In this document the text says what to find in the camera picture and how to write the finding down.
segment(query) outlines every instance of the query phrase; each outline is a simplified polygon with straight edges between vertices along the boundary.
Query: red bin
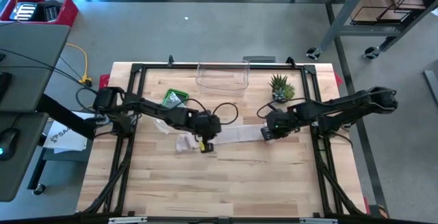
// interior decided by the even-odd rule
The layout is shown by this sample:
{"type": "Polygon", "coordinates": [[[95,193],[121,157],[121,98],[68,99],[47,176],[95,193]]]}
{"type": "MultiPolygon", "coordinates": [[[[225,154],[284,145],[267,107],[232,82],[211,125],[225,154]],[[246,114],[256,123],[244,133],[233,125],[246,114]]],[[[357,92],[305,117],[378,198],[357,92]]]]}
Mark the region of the red bin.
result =
{"type": "MultiPolygon", "coordinates": [[[[41,2],[45,0],[18,0],[18,2],[41,2]]],[[[3,9],[0,21],[11,21],[9,16],[12,11],[16,7],[15,0],[9,0],[8,4],[3,9]]],[[[58,14],[55,21],[44,22],[44,21],[20,21],[21,23],[33,23],[33,24],[47,24],[47,25],[68,25],[70,27],[73,26],[75,22],[76,16],[78,13],[77,6],[73,3],[72,0],[65,0],[62,4],[60,13],[58,14]]]]}

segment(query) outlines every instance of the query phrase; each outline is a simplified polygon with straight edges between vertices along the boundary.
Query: concrete floor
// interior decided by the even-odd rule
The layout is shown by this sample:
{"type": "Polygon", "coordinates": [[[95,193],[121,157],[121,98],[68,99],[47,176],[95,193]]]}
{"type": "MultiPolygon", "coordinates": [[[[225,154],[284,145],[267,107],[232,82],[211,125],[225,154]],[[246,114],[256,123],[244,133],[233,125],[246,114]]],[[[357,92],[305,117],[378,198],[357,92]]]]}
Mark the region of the concrete floor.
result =
{"type": "MultiPolygon", "coordinates": [[[[89,76],[98,85],[99,75],[109,73],[112,62],[199,60],[234,61],[245,55],[273,55],[282,62],[297,62],[309,47],[318,44],[329,28],[324,5],[223,4],[223,3],[87,3],[77,2],[80,14],[68,39],[88,52],[89,76]]],[[[438,18],[429,15],[398,44],[376,60],[360,56],[383,38],[344,37],[346,57],[357,90],[387,86],[398,91],[399,108],[391,115],[369,115],[365,125],[392,218],[438,223],[438,151],[435,125],[438,109],[422,75],[438,55],[435,46],[438,18]]],[[[65,48],[64,59],[82,74],[83,56],[65,48]]],[[[332,44],[319,62],[329,62],[341,74],[332,44]]],[[[58,67],[72,73],[63,62],[58,67]]],[[[78,109],[69,80],[54,74],[46,93],[70,109],[78,109]]],[[[346,95],[344,86],[341,95],[346,95]]],[[[83,94],[86,105],[92,95],[83,94]]],[[[374,202],[368,171],[354,129],[353,140],[364,195],[374,202]]],[[[35,158],[29,167],[32,169],[35,158]]],[[[71,214],[75,211],[85,164],[49,162],[42,180],[47,191],[33,196],[25,190],[31,171],[17,198],[0,203],[0,219],[71,214]],[[57,172],[67,175],[60,177],[57,172]]]]}

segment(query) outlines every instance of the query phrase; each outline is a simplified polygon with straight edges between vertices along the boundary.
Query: clear plastic container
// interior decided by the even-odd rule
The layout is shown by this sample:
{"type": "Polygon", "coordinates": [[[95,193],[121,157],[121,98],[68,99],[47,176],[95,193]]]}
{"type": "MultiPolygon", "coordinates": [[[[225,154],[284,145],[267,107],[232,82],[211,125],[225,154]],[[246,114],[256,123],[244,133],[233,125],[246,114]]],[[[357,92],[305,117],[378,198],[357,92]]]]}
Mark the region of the clear plastic container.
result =
{"type": "Polygon", "coordinates": [[[249,62],[199,62],[196,83],[203,94],[241,97],[248,88],[249,62]]]}

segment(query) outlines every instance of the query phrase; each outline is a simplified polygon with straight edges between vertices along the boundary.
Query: computer mouse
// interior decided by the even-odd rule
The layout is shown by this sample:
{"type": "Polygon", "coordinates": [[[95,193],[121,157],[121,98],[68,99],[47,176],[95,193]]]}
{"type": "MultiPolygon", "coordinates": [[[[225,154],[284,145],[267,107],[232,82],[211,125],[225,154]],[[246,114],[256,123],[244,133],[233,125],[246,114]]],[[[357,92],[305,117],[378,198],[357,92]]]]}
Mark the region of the computer mouse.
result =
{"type": "Polygon", "coordinates": [[[0,132],[0,160],[9,160],[15,154],[19,134],[17,128],[7,128],[0,132]]]}

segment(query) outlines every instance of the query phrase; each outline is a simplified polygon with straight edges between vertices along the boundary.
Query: wooden table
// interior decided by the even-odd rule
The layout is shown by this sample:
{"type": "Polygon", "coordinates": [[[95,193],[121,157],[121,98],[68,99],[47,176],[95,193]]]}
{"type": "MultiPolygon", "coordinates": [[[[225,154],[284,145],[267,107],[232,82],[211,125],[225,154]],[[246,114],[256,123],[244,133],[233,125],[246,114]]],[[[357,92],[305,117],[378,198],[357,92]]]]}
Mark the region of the wooden table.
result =
{"type": "MultiPolygon", "coordinates": [[[[332,65],[315,66],[322,100],[338,98],[332,65]]],[[[110,86],[126,89],[130,69],[129,62],[114,63],[110,86]]],[[[245,95],[225,97],[202,95],[195,82],[196,70],[148,69],[143,97],[161,103],[166,91],[176,88],[188,92],[210,110],[225,101],[236,103],[240,115],[231,126],[260,124],[263,120],[256,116],[256,111],[271,101],[268,82],[273,73],[251,71],[245,95]]],[[[298,71],[275,73],[287,75],[288,83],[295,86],[295,97],[303,97],[298,71]]],[[[289,102],[284,107],[293,103],[298,102],[289,102]]],[[[199,109],[193,101],[187,106],[199,109]]],[[[261,115],[267,113],[268,110],[264,110],[261,115]]],[[[225,122],[234,117],[235,110],[224,106],[216,114],[225,122]]],[[[104,127],[97,133],[109,129],[104,127]]],[[[273,145],[264,141],[217,145],[213,153],[207,154],[177,153],[175,142],[180,133],[177,130],[168,135],[159,132],[153,119],[145,115],[139,120],[125,214],[130,210],[147,216],[310,217],[314,212],[322,213],[309,128],[304,127],[301,132],[277,140],[273,145]]],[[[331,143],[339,184],[357,207],[365,211],[351,146],[338,137],[331,139],[331,143]]],[[[87,208],[106,185],[115,144],[116,137],[111,135],[94,140],[77,210],[87,208]]],[[[333,194],[329,184],[326,185],[334,210],[333,194]]],[[[117,196],[116,187],[112,207],[117,196]]]]}

